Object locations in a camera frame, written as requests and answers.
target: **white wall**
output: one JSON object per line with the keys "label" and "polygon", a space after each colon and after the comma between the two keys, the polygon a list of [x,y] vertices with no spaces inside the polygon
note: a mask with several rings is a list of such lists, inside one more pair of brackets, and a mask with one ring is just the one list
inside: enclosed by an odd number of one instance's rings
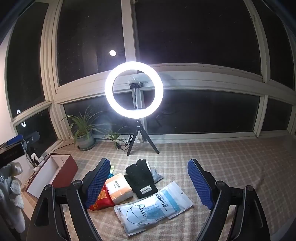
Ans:
{"label": "white wall", "polygon": [[[11,117],[8,110],[5,88],[5,59],[11,31],[12,30],[8,32],[5,39],[0,45],[0,144],[8,141],[9,139],[17,135],[11,123]],[[22,182],[22,185],[24,185],[26,180],[33,173],[33,167],[30,165],[25,156],[21,156],[15,161],[19,162],[22,166],[23,173],[17,176],[17,178]],[[24,211],[27,214],[27,216],[31,218],[30,213],[32,212],[32,207],[27,202],[27,200],[24,200],[24,204]]]}

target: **tripod leg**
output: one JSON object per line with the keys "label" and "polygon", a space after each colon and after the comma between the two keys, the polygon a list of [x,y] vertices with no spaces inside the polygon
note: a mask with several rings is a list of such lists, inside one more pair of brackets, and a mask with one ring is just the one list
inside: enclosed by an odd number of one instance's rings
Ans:
{"label": "tripod leg", "polygon": [[130,154],[130,152],[131,152],[131,149],[132,149],[132,147],[133,147],[133,143],[135,142],[135,140],[136,140],[136,137],[137,137],[137,134],[138,134],[138,130],[136,130],[135,132],[134,132],[134,134],[133,134],[133,138],[131,139],[131,144],[130,144],[130,146],[129,146],[129,148],[128,148],[128,152],[127,152],[127,156],[129,156],[129,154]]}
{"label": "tripod leg", "polygon": [[142,135],[143,141],[146,141],[146,137]]}
{"label": "tripod leg", "polygon": [[157,150],[156,146],[154,145],[154,143],[152,142],[152,140],[150,139],[150,137],[148,136],[147,132],[142,128],[140,129],[140,132],[142,134],[142,136],[149,142],[149,144],[152,146],[152,148],[154,149],[154,151],[159,154],[159,151]]}

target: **plastic bag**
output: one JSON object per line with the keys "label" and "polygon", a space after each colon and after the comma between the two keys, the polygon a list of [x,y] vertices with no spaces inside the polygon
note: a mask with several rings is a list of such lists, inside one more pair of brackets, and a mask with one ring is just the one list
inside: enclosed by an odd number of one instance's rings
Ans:
{"label": "plastic bag", "polygon": [[114,210],[128,236],[156,225],[164,218],[173,218],[190,208],[193,203],[172,182],[150,197],[114,206]]}
{"label": "plastic bag", "polygon": [[115,204],[133,196],[133,190],[124,178],[122,173],[108,178],[105,182],[109,195]]}
{"label": "plastic bag", "polygon": [[161,179],[163,179],[163,176],[158,174],[156,169],[151,169],[150,170],[152,177],[153,177],[153,182],[157,183],[158,181],[160,181]]}
{"label": "plastic bag", "polygon": [[148,163],[148,161],[147,161],[147,160],[145,160],[145,161],[146,161],[146,164],[147,164],[147,167],[148,167],[149,171],[150,171],[151,174],[152,174],[153,182],[154,182],[154,183],[157,183],[158,181],[160,181],[161,179],[163,179],[163,176],[160,175],[160,174],[158,174],[155,168],[151,169],[151,168],[150,168],[150,165],[149,165],[149,163]]}
{"label": "plastic bag", "polygon": [[114,205],[115,204],[108,193],[107,187],[104,184],[96,202],[89,207],[89,210],[101,210],[106,207],[113,207]]}

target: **potted plant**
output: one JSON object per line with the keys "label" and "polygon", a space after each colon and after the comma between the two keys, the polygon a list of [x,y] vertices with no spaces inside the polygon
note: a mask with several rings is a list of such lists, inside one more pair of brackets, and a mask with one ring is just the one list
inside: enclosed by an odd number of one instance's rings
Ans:
{"label": "potted plant", "polygon": [[126,126],[121,127],[117,132],[113,132],[111,129],[109,129],[108,132],[105,134],[106,139],[113,141],[113,144],[114,144],[116,150],[118,150],[118,148],[116,146],[116,142],[117,141],[124,142],[122,139],[120,139],[121,135],[118,133],[124,127],[126,127]]}
{"label": "potted plant", "polygon": [[63,118],[69,118],[73,121],[73,123],[70,125],[70,130],[72,130],[73,126],[76,127],[72,132],[74,137],[74,146],[77,143],[80,150],[89,150],[94,147],[96,141],[93,138],[92,131],[95,130],[103,133],[102,130],[104,129],[98,128],[98,126],[106,125],[105,123],[93,124],[93,121],[97,119],[102,112],[105,111],[100,111],[91,115],[91,109],[89,109],[88,106],[85,110],[84,116],[79,113],[80,116],[67,115]]}

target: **plaid mat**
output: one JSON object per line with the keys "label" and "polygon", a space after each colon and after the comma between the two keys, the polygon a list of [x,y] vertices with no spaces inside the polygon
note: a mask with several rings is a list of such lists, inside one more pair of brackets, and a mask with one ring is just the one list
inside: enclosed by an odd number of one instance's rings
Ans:
{"label": "plaid mat", "polygon": [[[267,219],[270,235],[274,234],[296,213],[296,162],[283,147],[281,138],[249,139],[226,142],[158,144],[156,154],[149,144],[135,143],[130,156],[115,150],[110,142],[99,142],[89,151],[81,152],[73,145],[59,149],[59,154],[71,154],[78,165],[74,179],[82,179],[93,170],[101,158],[106,157],[115,166],[114,174],[137,159],[147,159],[164,179],[156,184],[160,190],[175,181],[193,202],[194,206],[179,216],[128,238],[112,207],[89,211],[89,215],[103,240],[195,240],[207,219],[209,210],[202,205],[187,173],[187,162],[196,158],[204,170],[216,180],[223,180],[232,187],[252,185],[259,196]],[[24,197],[34,207],[36,200],[29,194]],[[231,225],[234,206],[229,209],[220,240],[226,240]],[[72,240],[78,240],[67,205],[64,213]]]}

